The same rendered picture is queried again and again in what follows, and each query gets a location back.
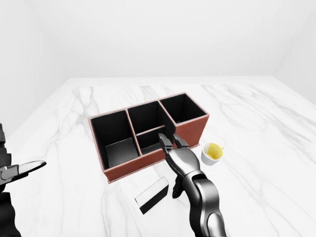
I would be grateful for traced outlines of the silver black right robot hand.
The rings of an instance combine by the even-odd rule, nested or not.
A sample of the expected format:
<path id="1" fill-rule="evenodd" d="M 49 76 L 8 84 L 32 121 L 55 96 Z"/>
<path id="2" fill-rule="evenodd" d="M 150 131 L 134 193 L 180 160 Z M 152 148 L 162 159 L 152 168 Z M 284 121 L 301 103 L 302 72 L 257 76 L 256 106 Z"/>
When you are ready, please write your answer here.
<path id="1" fill-rule="evenodd" d="M 201 173 L 200 163 L 187 142 L 179 135 L 173 134 L 176 148 L 173 148 L 171 141 L 163 133 L 159 133 L 158 138 L 168 165 L 177 175 L 172 197 L 178 198 L 184 191 L 182 185 L 184 178 L 192 172 Z"/>

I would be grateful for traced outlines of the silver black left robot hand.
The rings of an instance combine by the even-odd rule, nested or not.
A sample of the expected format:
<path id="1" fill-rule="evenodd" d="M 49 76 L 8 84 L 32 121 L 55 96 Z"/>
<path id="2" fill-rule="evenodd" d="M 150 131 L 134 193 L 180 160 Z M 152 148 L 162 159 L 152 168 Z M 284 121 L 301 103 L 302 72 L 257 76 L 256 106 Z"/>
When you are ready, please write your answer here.
<path id="1" fill-rule="evenodd" d="M 4 166 L 0 168 L 0 186 L 22 179 L 28 176 L 30 172 L 40 169 L 45 165 L 45 161 L 37 160 L 22 165 Z"/>

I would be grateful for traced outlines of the white and black book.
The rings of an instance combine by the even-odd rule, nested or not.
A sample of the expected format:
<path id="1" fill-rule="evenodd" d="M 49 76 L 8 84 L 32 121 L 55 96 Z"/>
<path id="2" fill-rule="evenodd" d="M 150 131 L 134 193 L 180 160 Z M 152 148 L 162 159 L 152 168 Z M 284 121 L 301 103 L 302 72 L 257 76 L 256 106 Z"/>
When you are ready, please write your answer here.
<path id="1" fill-rule="evenodd" d="M 162 177 L 135 198 L 142 214 L 147 213 L 167 195 L 168 187 L 169 182 Z"/>

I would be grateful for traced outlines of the red-brown desk caddy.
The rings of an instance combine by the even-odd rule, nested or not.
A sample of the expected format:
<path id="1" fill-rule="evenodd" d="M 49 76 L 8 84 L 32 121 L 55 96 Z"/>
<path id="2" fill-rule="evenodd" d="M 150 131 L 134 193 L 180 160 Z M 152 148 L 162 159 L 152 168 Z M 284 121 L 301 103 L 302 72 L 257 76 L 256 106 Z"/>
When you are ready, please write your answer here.
<path id="1" fill-rule="evenodd" d="M 159 133 L 177 134 L 189 148 L 199 140 L 209 113 L 183 92 L 89 118 L 92 136 L 108 181 L 114 182 L 165 159 Z"/>

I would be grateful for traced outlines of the white cup with yellow inside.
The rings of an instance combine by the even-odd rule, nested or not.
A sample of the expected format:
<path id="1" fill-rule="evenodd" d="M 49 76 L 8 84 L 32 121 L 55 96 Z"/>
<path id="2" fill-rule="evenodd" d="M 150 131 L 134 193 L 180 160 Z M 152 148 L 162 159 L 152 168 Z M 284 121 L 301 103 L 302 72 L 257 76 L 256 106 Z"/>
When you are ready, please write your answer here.
<path id="1" fill-rule="evenodd" d="M 201 160 L 204 164 L 212 166 L 223 158 L 224 147 L 215 143 L 205 143 L 202 152 Z"/>

